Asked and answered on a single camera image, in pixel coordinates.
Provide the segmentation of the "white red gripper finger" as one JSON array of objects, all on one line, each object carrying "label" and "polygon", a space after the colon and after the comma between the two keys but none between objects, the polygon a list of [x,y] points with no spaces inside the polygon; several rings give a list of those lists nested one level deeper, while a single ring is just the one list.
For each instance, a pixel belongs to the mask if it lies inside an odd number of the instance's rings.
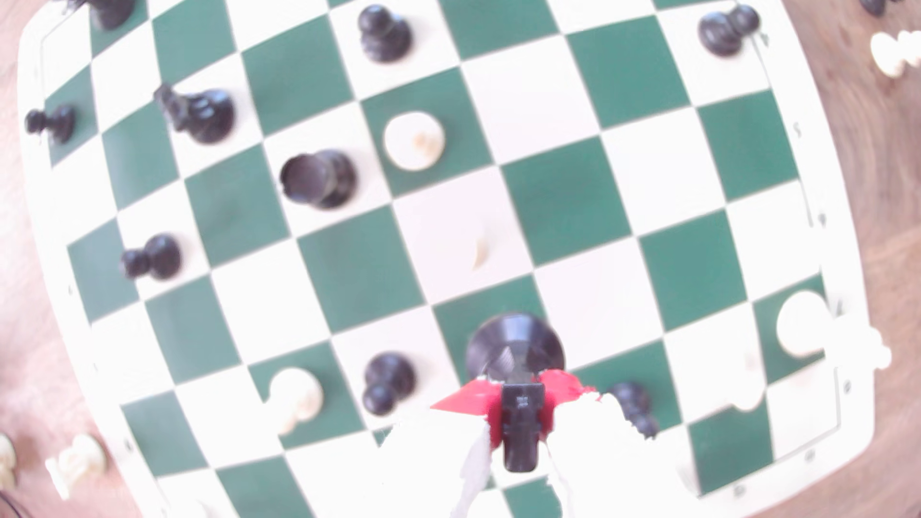
[{"label": "white red gripper finger", "polygon": [[553,427],[548,483],[562,517],[700,517],[702,506],[674,465],[625,418],[612,394],[548,370]]},{"label": "white red gripper finger", "polygon": [[395,425],[378,451],[368,510],[375,517],[468,517],[500,445],[501,386],[464,384]]}]

